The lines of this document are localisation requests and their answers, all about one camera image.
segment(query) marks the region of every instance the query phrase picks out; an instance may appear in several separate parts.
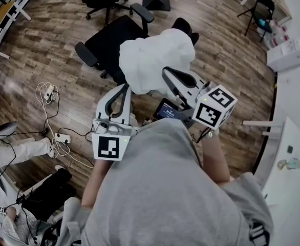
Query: power adapter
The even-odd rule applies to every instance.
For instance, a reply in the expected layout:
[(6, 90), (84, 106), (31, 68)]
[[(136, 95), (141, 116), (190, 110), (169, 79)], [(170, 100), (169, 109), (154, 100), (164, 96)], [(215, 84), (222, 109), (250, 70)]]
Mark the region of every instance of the power adapter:
[(45, 93), (45, 95), (44, 95), (44, 99), (45, 99), (46, 101), (49, 100), (50, 96), (51, 96), (52, 93), (53, 93), (53, 90), (54, 90), (54, 86), (53, 86), (53, 85), (50, 85), (49, 88), (48, 88), (48, 90), (46, 91), (46, 93)]

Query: white pants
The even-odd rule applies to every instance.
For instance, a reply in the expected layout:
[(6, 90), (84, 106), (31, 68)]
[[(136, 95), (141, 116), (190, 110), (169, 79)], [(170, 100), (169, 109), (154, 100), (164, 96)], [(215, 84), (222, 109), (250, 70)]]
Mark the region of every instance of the white pants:
[[(50, 152), (51, 144), (48, 138), (35, 141), (34, 138), (19, 140), (12, 143), (16, 158), (11, 164), (17, 164), (29, 160), (34, 156), (44, 155)], [(10, 146), (0, 145), (0, 168), (8, 165), (15, 154)]]

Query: sleeve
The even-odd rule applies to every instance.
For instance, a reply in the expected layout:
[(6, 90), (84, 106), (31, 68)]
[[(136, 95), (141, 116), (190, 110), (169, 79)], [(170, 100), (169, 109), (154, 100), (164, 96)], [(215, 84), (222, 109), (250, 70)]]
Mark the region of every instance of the sleeve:
[(56, 246), (70, 246), (81, 240), (81, 231), (89, 218), (91, 209), (83, 208), (77, 198), (69, 198), (65, 202)]
[(5, 217), (2, 222), (2, 230), (3, 232), (11, 235), (12, 237), (20, 240), (18, 234), (16, 233), (17, 226), (16, 224), (9, 218)]
[(252, 227), (260, 223), (273, 234), (273, 220), (266, 201), (254, 175), (250, 172), (222, 186), (222, 189), (240, 209), (245, 220)]

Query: hand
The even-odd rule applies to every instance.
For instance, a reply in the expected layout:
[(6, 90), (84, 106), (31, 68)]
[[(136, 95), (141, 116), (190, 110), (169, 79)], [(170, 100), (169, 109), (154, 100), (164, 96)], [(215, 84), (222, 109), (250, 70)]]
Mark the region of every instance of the hand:
[(8, 207), (6, 210), (6, 214), (12, 221), (15, 221), (16, 216), (17, 216), (16, 208), (13, 206)]

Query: floor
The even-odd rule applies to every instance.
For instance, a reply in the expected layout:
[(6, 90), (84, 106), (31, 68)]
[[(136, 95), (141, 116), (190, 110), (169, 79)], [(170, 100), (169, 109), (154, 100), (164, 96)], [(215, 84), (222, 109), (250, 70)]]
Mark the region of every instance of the floor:
[[(248, 18), (239, 19), (237, 15), (246, 8), (240, 6), (239, 0), (170, 0), (170, 3), (171, 12), (154, 12), (155, 21), (149, 25), (149, 34), (156, 35), (171, 27), (177, 17), (185, 18), (199, 32), (191, 70), (224, 85), (239, 99), (231, 118), (221, 128), (221, 141), (232, 176), (251, 171), (263, 138), (260, 129), (244, 127), (242, 121), (269, 118), (274, 75), (265, 65), (265, 49), (258, 43), (257, 35), (243, 35)], [(81, 0), (31, 0), (25, 11), (32, 20), (19, 16), (0, 47), (11, 56), (9, 60), (0, 58), (0, 124), (17, 120), (18, 133), (41, 131), (45, 115), (35, 99), (35, 89), (40, 82), (49, 81), (60, 92), (59, 113), (50, 120), (54, 131), (68, 127), (85, 134), (95, 117), (97, 102), (115, 84), (110, 79), (101, 79), (99, 71), (84, 65), (74, 46), (103, 27), (105, 11), (86, 20), (90, 9)], [(114, 9), (110, 20), (124, 14), (128, 12)], [(132, 18), (141, 24), (137, 14)], [(134, 95), (137, 119), (142, 121), (152, 115), (160, 100), (160, 94)], [(47, 106), (49, 115), (54, 115), (56, 109), (56, 104)], [(198, 136), (200, 129), (195, 125), (191, 133)], [(73, 132), (66, 133), (72, 136), (71, 155), (91, 165), (91, 144)], [(41, 138), (39, 134), (28, 134), (15, 139), (31, 136)], [(73, 174), (72, 184), (81, 196), (92, 169), (68, 156), (36, 157), (10, 166), (7, 174), (18, 187), (26, 189), (53, 173), (58, 163)]]

